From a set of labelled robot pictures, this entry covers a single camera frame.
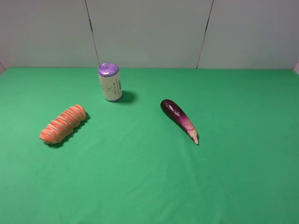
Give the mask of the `orange ridged bread roll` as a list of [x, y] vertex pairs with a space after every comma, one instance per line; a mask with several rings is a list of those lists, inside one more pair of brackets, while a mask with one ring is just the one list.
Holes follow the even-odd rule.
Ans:
[[74, 105], [52, 120], [40, 133], [39, 139], [45, 144], [57, 144], [63, 141], [87, 117], [84, 108]]

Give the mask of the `purple eggplant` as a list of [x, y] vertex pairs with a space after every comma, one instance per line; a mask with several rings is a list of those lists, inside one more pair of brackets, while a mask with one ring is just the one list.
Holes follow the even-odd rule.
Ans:
[[199, 135], [187, 117], [185, 112], [172, 100], [164, 99], [160, 103], [162, 111], [180, 128], [182, 128], [185, 133], [194, 141], [196, 145], [199, 145]]

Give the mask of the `green table cloth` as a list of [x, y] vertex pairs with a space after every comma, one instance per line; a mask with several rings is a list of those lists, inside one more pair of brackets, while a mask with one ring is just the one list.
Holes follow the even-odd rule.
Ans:
[[[95, 68], [0, 77], [3, 224], [296, 224], [299, 76], [291, 70], [122, 68], [123, 97]], [[199, 145], [161, 109], [174, 101]], [[41, 131], [71, 106], [63, 141]]]

